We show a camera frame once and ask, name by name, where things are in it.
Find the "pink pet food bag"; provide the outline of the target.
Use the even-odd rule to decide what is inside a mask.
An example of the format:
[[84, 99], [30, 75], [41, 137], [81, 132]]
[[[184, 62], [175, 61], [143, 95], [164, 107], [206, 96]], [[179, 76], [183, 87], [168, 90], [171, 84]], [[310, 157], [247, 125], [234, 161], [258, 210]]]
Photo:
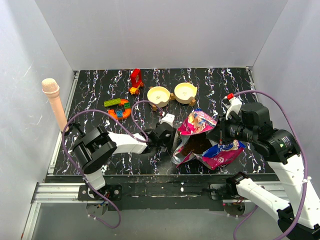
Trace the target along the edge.
[[238, 140], [221, 145], [207, 139], [207, 135], [216, 125], [215, 119], [200, 108], [196, 108], [177, 129], [181, 143], [173, 152], [171, 161], [180, 166], [196, 159], [210, 170], [232, 163], [246, 146]]

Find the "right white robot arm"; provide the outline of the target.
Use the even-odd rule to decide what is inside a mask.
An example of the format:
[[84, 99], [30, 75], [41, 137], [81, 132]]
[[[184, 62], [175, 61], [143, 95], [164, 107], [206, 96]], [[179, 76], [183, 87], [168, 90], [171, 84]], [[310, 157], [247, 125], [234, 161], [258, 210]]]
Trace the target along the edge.
[[273, 217], [282, 235], [290, 240], [320, 238], [320, 199], [308, 176], [305, 153], [294, 131], [276, 129], [267, 107], [259, 102], [242, 104], [238, 94], [222, 100], [226, 113], [207, 139], [220, 144], [233, 141], [250, 143], [263, 156], [278, 177], [288, 200], [284, 200], [239, 172], [226, 180], [226, 192], [232, 199], [243, 197]]

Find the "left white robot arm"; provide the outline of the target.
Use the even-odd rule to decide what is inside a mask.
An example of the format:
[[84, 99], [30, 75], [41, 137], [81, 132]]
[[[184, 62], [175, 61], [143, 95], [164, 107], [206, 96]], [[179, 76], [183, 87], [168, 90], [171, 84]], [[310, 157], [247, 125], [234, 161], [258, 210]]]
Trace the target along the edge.
[[142, 133], [120, 134], [106, 131], [100, 127], [84, 135], [75, 144], [72, 151], [81, 165], [86, 180], [91, 184], [89, 194], [95, 200], [106, 196], [106, 182], [102, 174], [102, 166], [113, 154], [149, 154], [159, 148], [172, 148], [176, 134], [173, 128], [175, 116], [166, 113], [154, 129], [148, 129], [145, 142]]

